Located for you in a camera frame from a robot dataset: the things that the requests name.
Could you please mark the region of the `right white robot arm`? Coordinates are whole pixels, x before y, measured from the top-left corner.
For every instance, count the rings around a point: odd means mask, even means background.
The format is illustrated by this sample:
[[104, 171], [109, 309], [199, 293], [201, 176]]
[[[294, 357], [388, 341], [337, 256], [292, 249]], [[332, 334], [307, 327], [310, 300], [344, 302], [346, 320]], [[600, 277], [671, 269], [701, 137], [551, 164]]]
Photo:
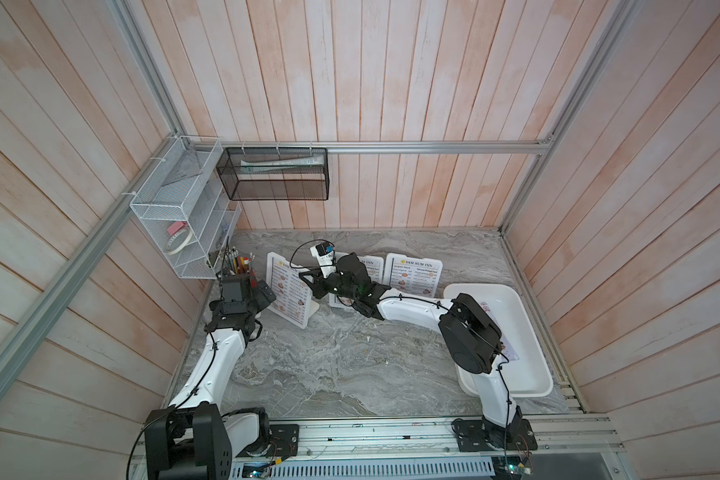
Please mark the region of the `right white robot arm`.
[[366, 318], [410, 323], [440, 333], [452, 360], [474, 381], [486, 427], [507, 432], [522, 418], [503, 377], [508, 359], [503, 354], [502, 332], [471, 295], [460, 293], [452, 299], [406, 295], [373, 281], [354, 253], [338, 258], [326, 241], [310, 252], [318, 265], [299, 277], [314, 298], [332, 294], [349, 301]]

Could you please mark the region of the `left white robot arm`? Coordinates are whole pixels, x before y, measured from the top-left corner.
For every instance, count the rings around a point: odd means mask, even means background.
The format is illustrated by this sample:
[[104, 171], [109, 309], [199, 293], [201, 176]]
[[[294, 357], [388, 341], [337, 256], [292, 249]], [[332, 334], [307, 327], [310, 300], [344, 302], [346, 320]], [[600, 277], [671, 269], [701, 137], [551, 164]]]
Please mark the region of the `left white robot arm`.
[[152, 411], [145, 422], [149, 479], [228, 479], [237, 455], [276, 455], [264, 408], [227, 414], [219, 408], [236, 362], [261, 334], [258, 315], [275, 299], [266, 282], [250, 273], [220, 280], [198, 363], [169, 406]]

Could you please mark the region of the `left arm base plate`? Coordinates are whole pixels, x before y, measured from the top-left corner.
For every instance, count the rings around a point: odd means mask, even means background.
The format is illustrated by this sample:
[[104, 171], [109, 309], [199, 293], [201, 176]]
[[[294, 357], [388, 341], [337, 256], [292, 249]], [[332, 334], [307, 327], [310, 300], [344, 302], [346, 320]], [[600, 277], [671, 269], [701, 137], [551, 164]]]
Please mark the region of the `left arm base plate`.
[[291, 457], [297, 454], [300, 436], [298, 424], [274, 424], [267, 433], [236, 455], [238, 459], [269, 459]]

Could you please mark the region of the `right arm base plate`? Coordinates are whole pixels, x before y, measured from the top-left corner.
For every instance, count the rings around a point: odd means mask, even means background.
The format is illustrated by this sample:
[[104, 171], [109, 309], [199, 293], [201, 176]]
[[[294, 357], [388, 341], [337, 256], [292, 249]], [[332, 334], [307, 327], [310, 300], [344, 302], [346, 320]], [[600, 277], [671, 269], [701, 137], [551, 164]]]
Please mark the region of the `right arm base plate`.
[[485, 451], [535, 451], [536, 436], [530, 422], [516, 416], [508, 427], [495, 425], [487, 420], [457, 418], [451, 423], [460, 452]]

